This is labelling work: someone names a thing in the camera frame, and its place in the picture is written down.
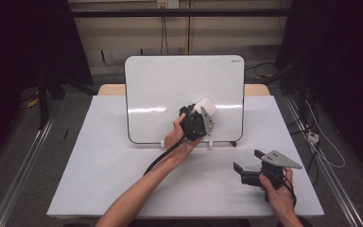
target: person's left hand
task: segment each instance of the person's left hand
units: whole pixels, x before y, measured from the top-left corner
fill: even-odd
[[[184,136],[181,126],[181,122],[183,121],[184,117],[185,114],[183,113],[178,119],[173,121],[173,131],[168,133],[167,136],[164,138],[164,144],[166,149],[171,148]],[[187,159],[188,155],[190,155],[190,153],[193,151],[196,145],[201,142],[201,140],[202,137],[200,137],[196,141],[181,142],[181,144],[168,155],[166,155],[161,162],[171,161],[174,167],[178,166],[185,159]]]

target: whiteboard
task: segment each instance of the whiteboard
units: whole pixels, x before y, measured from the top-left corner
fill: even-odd
[[[216,124],[203,142],[243,135],[244,59],[237,55],[132,56],[126,60],[129,139],[155,144],[172,130],[180,108],[211,98]]]

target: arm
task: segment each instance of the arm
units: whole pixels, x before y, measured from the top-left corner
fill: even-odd
[[[173,122],[174,130],[171,131],[164,139],[166,149],[173,146],[182,138],[183,131],[180,124],[183,119],[184,114]],[[194,147],[199,144],[200,140],[201,139],[194,142],[188,141],[186,143],[182,143],[175,150],[165,156],[161,162],[159,162],[143,178],[123,193],[109,207],[96,224],[96,227],[129,225],[143,208],[148,197],[155,188],[161,183],[167,174],[187,159],[188,155],[193,151]]]
[[[291,168],[285,168],[285,177],[293,183],[293,171]],[[268,192],[270,206],[279,222],[285,227],[303,226],[294,212],[293,198],[290,192],[284,186],[276,190],[270,180],[264,175],[260,175],[259,180]]]

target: white table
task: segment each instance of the white table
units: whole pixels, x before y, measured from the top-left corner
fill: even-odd
[[[256,148],[264,153],[277,149],[303,166],[273,96],[246,96],[244,134],[237,147],[196,148],[154,191],[138,218],[273,216],[264,192],[241,184],[233,170],[237,162],[245,170],[259,171]],[[129,140],[124,96],[95,96],[47,215],[103,215],[162,152],[137,148]],[[297,215],[323,215],[304,169],[294,169],[293,182]]]

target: person's right hand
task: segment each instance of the person's right hand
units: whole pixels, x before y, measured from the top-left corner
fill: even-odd
[[[293,188],[293,171],[291,168],[285,167],[285,183]],[[282,223],[283,226],[303,226],[294,212],[294,202],[291,193],[282,186],[275,189],[265,175],[260,175],[259,180],[262,186],[267,190],[269,203],[273,209],[275,217]]]

